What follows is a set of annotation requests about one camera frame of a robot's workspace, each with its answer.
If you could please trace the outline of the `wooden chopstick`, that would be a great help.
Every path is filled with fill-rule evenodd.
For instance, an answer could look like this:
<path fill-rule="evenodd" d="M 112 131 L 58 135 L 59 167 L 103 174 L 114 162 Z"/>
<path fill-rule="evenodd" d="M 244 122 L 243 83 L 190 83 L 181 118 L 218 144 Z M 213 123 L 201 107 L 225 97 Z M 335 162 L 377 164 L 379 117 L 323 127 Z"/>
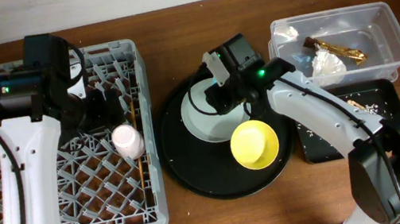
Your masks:
<path fill-rule="evenodd" d="M 134 112 L 134 102 L 133 101 L 130 102 L 130 112 L 131 112 L 133 127 L 136 130 L 137 129 L 137 127 L 136 127 L 136 117 L 135 117 L 135 112 Z M 141 188 L 142 188 L 143 193 L 145 193 L 144 192 L 145 191 L 145 183 L 144 183 L 145 177 L 144 177 L 144 172 L 143 172 L 143 167 L 142 167 L 142 158 L 141 157 L 138 158 L 138 167 L 139 167 L 139 173 L 140 173 L 140 178 L 141 178 L 141 180 L 140 180 Z"/>

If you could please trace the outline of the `white tissue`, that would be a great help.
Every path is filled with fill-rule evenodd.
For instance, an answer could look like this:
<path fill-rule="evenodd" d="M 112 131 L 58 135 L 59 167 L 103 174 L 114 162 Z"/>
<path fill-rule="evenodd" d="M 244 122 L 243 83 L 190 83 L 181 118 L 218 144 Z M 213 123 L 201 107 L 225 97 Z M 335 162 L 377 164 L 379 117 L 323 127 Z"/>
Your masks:
<path fill-rule="evenodd" d="M 317 50 L 312 61 L 312 77 L 331 75 L 346 72 L 344 62 L 335 54 L 327 50 Z"/>

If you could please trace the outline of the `pale grey plate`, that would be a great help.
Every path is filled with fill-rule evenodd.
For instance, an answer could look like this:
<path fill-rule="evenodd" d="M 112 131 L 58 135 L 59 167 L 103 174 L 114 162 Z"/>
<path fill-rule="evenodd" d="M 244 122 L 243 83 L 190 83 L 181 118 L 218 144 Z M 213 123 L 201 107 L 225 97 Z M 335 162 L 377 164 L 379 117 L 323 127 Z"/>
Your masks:
<path fill-rule="evenodd" d="M 192 100 L 204 112 L 214 112 L 214 108 L 206 101 L 205 91 L 210 86 L 215 86 L 213 78 L 201 79 L 192 85 Z M 242 105 L 238 105 L 228 114 L 205 115 L 198 112 L 190 103 L 188 93 L 184 93 L 181 101 L 181 118 L 188 131 L 198 139 L 206 142 L 220 143 L 229 141 L 232 134 L 241 123 L 250 120 Z"/>

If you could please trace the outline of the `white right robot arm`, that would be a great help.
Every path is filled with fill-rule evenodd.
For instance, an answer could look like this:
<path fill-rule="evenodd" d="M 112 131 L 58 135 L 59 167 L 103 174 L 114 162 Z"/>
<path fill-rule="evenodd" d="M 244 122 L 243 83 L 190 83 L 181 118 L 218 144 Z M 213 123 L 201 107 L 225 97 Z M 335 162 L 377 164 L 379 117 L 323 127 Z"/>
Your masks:
<path fill-rule="evenodd" d="M 216 79 L 205 91 L 216 115 L 264 103 L 324 138 L 348 161 L 356 206 L 342 224 L 400 224 L 400 116 L 384 118 L 350 105 L 280 57 L 265 62 L 240 33 L 201 61 Z"/>

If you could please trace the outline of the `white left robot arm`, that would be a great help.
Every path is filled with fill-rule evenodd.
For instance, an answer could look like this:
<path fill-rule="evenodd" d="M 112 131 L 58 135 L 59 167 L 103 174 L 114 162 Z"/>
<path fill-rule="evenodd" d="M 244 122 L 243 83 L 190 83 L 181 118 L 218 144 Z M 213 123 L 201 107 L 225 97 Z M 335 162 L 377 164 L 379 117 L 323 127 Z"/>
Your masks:
<path fill-rule="evenodd" d="M 0 75 L 0 173 L 3 224 L 60 224 L 58 149 L 83 134 L 125 122 L 116 90 L 87 86 L 83 53 L 62 37 L 28 35 L 20 67 Z"/>

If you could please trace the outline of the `yellow bowl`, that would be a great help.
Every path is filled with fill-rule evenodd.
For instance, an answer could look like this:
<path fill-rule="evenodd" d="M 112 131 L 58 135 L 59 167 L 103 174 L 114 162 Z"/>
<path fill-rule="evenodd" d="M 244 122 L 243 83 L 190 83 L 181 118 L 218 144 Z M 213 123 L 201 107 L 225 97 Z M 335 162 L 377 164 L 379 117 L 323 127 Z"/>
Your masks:
<path fill-rule="evenodd" d="M 260 120 L 249 120 L 235 128 L 230 146 L 238 164 L 257 171 L 272 165 L 280 149 L 274 129 Z"/>

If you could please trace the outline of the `food scraps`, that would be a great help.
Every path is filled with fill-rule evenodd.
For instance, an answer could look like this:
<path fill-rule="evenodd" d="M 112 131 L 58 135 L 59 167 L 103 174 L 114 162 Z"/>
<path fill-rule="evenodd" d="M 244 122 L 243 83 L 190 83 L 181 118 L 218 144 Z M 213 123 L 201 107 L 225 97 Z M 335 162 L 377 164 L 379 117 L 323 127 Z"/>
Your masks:
<path fill-rule="evenodd" d="M 370 106 L 363 105 L 363 104 L 360 104 L 359 102 L 351 100 L 351 99 L 347 100 L 347 104 L 350 104 L 351 106 L 354 106 L 357 109 L 366 111 L 370 114 L 379 114 L 379 107 L 377 104 L 371 104 Z"/>

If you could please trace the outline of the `pink cup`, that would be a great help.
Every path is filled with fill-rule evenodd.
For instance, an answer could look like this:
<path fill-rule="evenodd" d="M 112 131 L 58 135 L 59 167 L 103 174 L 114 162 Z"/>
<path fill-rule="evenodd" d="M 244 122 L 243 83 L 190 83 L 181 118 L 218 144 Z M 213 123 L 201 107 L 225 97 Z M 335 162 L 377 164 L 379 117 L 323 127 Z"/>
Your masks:
<path fill-rule="evenodd" d="M 131 125 L 117 126 L 111 139 L 118 154 L 124 158 L 138 159 L 146 150 L 143 136 Z"/>

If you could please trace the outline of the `gold brown snack wrapper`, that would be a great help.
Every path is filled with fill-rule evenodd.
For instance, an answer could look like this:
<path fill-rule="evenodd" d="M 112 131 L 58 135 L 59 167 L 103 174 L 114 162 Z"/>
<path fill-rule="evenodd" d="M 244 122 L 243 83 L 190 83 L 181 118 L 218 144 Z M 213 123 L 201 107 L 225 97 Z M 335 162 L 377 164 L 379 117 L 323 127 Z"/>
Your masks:
<path fill-rule="evenodd" d="M 354 48 L 347 48 L 335 44 L 331 44 L 325 41 L 317 40 L 316 38 L 306 37 L 304 40 L 303 47 L 313 48 L 314 50 L 326 50 L 333 55 L 342 56 L 344 58 L 353 59 L 357 65 L 360 65 L 367 60 L 367 55 L 362 51 Z"/>

